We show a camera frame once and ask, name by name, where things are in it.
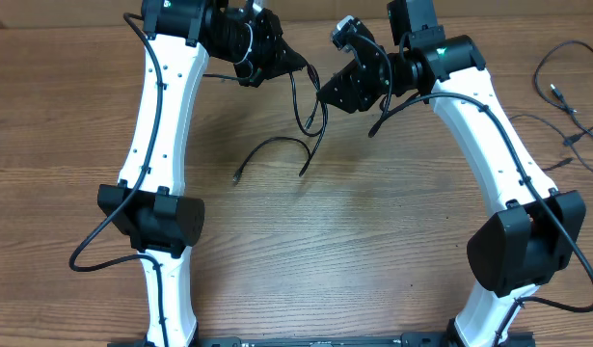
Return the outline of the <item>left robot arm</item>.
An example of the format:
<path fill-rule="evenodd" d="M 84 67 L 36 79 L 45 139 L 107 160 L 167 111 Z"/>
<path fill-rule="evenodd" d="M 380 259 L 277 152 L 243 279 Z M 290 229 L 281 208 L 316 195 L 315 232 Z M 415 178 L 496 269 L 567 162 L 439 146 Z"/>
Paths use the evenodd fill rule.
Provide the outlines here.
<path fill-rule="evenodd" d="M 198 322 L 190 261 L 204 203 L 185 195 L 185 158 L 199 85 L 208 62 L 233 64 L 244 87 L 305 67 L 283 39 L 279 18 L 254 1 L 145 0 L 146 73 L 130 151 L 99 208 L 127 236 L 146 277 L 149 326 L 140 346 L 192 346 Z"/>

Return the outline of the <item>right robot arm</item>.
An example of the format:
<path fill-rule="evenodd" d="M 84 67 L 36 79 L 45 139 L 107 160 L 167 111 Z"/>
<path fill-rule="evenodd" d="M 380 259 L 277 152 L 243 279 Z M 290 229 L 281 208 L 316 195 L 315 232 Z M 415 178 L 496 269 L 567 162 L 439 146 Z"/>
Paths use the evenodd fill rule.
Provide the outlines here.
<path fill-rule="evenodd" d="M 389 21 L 397 51 L 379 46 L 353 16 L 331 34 L 353 60 L 318 92 L 347 112 L 379 98 L 414 93 L 451 131 L 481 189 L 488 219 L 470 239 L 475 284 L 465 307 L 442 333 L 405 333 L 404 346 L 530 346 L 508 329 L 522 304 L 572 256 L 586 207 L 578 192 L 560 192 L 534 162 L 505 115 L 485 60 L 468 36 L 445 34 L 429 1 L 393 1 Z"/>

